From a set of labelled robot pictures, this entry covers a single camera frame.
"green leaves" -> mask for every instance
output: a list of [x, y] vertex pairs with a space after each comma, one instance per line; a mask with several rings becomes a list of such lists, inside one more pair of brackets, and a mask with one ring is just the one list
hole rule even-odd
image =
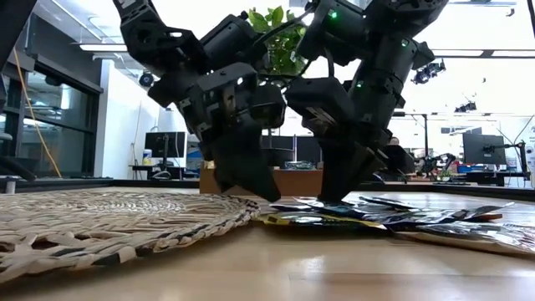
[[[295, 15], [289, 10], [285, 13], [280, 6], [268, 8], [265, 16], [258, 13], [256, 8], [249, 10], [249, 22], [258, 33], [269, 32], [283, 22], [293, 19], [295, 19]], [[269, 60], [272, 65], [269, 70], [266, 70], [267, 73], [297, 75], [301, 71], [305, 65], [305, 60], [295, 54], [295, 49], [305, 31], [306, 28], [303, 25], [298, 25], [278, 33], [266, 42]]]
[[275, 8], [270, 14], [273, 16], [271, 26], [277, 27], [278, 25], [280, 25], [284, 18], [283, 7]]
[[266, 33], [271, 29], [266, 18], [252, 9], [249, 10], [249, 21], [256, 32]]

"green led light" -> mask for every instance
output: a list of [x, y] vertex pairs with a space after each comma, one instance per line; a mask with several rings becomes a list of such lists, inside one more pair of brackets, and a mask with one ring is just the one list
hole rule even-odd
[[329, 16], [330, 16], [331, 18], [337, 18], [337, 17], [338, 17], [338, 13], [336, 13], [334, 10], [331, 9], [331, 10], [329, 11]]

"yellow cable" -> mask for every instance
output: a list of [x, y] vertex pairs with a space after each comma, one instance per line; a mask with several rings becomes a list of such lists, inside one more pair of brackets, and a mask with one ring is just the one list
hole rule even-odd
[[23, 86], [24, 98], [26, 99], [26, 102], [28, 103], [28, 107], [30, 109], [30, 115], [32, 116], [33, 122], [35, 122], [35, 129], [37, 130], [39, 139], [41, 140], [41, 143], [43, 144], [44, 151], [47, 153], [48, 159], [50, 160], [50, 162], [52, 162], [53, 168], [56, 170], [56, 173], [58, 174], [58, 176], [62, 177], [61, 172], [59, 172], [59, 168], [56, 165], [56, 161], [54, 161], [52, 155], [50, 155], [50, 151], [48, 150], [47, 144], [44, 142], [43, 136], [41, 135], [41, 130], [39, 129], [39, 125], [37, 124], [37, 121], [35, 120], [35, 114], [33, 113], [32, 102], [30, 101], [30, 98], [28, 97], [28, 91], [26, 90], [26, 84], [24, 83], [23, 71], [20, 69], [20, 63], [18, 62], [17, 51], [13, 50], [13, 54], [15, 54], [15, 62], [17, 63], [18, 77], [20, 78], [20, 83]]

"wicker mat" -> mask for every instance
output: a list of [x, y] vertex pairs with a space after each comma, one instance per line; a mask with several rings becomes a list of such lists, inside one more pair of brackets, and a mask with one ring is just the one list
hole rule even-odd
[[259, 213], [232, 196], [62, 191], [0, 196], [0, 283], [187, 247]]

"black robotic arm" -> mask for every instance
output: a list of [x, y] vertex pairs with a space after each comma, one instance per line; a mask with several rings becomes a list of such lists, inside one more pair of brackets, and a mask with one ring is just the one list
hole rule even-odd
[[[259, 85], [264, 42], [272, 33], [255, 33], [242, 13], [199, 40], [191, 31], [168, 28], [150, 0], [114, 2], [129, 53], [160, 77], [149, 96], [164, 107], [177, 105], [205, 159], [216, 162], [222, 191], [238, 185], [271, 202], [280, 198], [259, 142], [262, 128], [282, 124], [285, 108], [278, 86]], [[392, 136], [387, 127], [394, 108], [405, 104], [404, 82], [411, 69], [434, 59], [413, 37], [446, 4], [374, 0], [362, 10], [345, 0], [313, 0], [306, 7], [314, 20], [297, 53], [310, 61], [326, 57], [331, 72], [296, 78], [285, 97], [323, 149], [322, 200], [339, 202], [374, 171], [393, 165], [384, 152]], [[333, 76], [333, 64], [355, 59], [361, 64], [348, 91]]]

